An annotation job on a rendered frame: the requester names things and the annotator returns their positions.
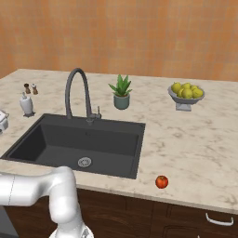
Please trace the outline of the dark grey sink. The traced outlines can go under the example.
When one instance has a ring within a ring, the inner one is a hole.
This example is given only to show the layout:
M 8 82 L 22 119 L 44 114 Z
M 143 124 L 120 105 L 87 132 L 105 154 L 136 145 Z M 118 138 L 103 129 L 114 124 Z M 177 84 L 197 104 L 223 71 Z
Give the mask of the dark grey sink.
M 77 171 L 135 179 L 143 123 L 43 114 L 3 155 L 8 161 L 68 166 Z

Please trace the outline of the dark grey curved faucet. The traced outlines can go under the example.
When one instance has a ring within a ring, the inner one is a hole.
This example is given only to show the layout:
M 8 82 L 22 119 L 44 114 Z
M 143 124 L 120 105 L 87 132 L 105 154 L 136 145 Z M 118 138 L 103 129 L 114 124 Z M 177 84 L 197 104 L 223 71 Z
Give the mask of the dark grey curved faucet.
M 70 72 L 70 74 L 68 76 L 68 79 L 67 79 L 67 82 L 66 82 L 66 88 L 65 88 L 66 117 L 68 119 L 73 118 L 73 113 L 72 113 L 72 110 L 71 110 L 71 103 L 70 103 L 70 99 L 71 99 L 70 93 L 71 93 L 71 85 L 72 85 L 72 82 L 73 82 L 73 78 L 77 73 L 79 73 L 81 75 L 81 77 L 83 79 L 83 83 L 84 83 L 85 96 L 86 96 L 86 122 L 90 126 L 92 126 L 96 119 L 101 118 L 101 114 L 100 114 L 100 112 L 97 112 L 97 113 L 92 112 L 87 78 L 86 78 L 85 72 L 80 68 L 73 69 Z

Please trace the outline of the red apple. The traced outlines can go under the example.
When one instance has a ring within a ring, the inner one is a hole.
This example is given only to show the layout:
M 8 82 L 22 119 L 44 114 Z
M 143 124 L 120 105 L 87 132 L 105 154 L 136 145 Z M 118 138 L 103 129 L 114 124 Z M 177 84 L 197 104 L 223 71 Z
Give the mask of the red apple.
M 155 180 L 155 185 L 159 189 L 164 189 L 168 185 L 168 178 L 166 176 L 158 176 Z

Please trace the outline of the white colander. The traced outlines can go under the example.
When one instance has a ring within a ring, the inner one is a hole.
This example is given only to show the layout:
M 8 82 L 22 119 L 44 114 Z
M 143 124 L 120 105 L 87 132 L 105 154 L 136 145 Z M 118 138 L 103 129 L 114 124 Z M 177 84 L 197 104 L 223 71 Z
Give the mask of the white colander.
M 0 134 L 8 128 L 8 113 L 0 110 Z

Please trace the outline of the green plant in grey pot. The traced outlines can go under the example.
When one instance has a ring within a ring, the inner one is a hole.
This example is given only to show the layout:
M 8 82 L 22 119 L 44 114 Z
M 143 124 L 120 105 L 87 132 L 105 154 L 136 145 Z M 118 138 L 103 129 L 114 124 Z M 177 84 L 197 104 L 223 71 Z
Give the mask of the green plant in grey pot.
M 131 82 L 128 80 L 128 76 L 125 78 L 121 74 L 117 76 L 116 86 L 109 85 L 113 90 L 113 104 L 118 110 L 125 110 L 129 106 L 130 92 L 129 89 Z

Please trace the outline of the grey fruit bowl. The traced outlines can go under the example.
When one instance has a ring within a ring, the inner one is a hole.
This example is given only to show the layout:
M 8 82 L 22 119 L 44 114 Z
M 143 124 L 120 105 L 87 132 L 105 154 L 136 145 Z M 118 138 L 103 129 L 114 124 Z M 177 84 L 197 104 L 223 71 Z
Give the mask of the grey fruit bowl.
M 176 102 L 176 110 L 177 111 L 184 111 L 184 112 L 190 112 L 192 110 L 192 105 L 196 104 L 199 100 L 203 99 L 205 96 L 202 96 L 201 98 L 198 99 L 184 99 L 184 98 L 179 98 L 176 93 L 174 93 L 169 87 L 167 89 L 168 94 Z

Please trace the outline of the white soap dispenser bottle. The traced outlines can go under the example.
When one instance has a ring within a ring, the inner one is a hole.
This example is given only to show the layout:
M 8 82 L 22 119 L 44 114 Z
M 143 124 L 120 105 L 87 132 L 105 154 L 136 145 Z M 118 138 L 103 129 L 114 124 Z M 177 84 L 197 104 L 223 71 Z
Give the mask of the white soap dispenser bottle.
M 21 108 L 22 108 L 22 110 L 24 112 L 24 115 L 26 117 L 30 117 L 30 116 L 34 115 L 33 101 L 25 93 L 22 93 L 22 96 L 20 98 L 20 106 L 21 106 Z

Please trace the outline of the dark wood cupboard door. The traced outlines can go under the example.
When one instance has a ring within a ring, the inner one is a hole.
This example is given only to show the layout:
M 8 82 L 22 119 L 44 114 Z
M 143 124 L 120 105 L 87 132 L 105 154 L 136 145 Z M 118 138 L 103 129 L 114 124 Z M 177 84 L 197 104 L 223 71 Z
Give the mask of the dark wood cupboard door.
M 95 238 L 149 238 L 153 202 L 105 192 L 78 189 L 85 224 Z M 20 238 L 48 238 L 57 228 L 50 219 L 48 198 L 34 205 L 5 206 Z

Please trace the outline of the dark wood drawer front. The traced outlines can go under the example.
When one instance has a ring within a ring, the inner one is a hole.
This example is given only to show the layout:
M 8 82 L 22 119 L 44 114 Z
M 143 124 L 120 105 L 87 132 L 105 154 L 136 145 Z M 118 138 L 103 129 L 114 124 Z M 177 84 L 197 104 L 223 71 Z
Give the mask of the dark wood drawer front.
M 231 226 L 213 224 L 206 219 L 205 215 L 215 221 L 231 222 L 233 220 L 234 223 Z M 182 205 L 171 205 L 169 207 L 169 217 L 205 232 L 224 235 L 225 238 L 238 238 L 238 215 Z

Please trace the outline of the grey dishwasher front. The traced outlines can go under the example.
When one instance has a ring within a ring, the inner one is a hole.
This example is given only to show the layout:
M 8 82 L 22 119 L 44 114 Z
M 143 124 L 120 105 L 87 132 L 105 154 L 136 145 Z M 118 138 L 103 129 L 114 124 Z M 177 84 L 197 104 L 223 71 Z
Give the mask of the grey dishwasher front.
M 0 206 L 0 238 L 19 238 L 6 210 Z

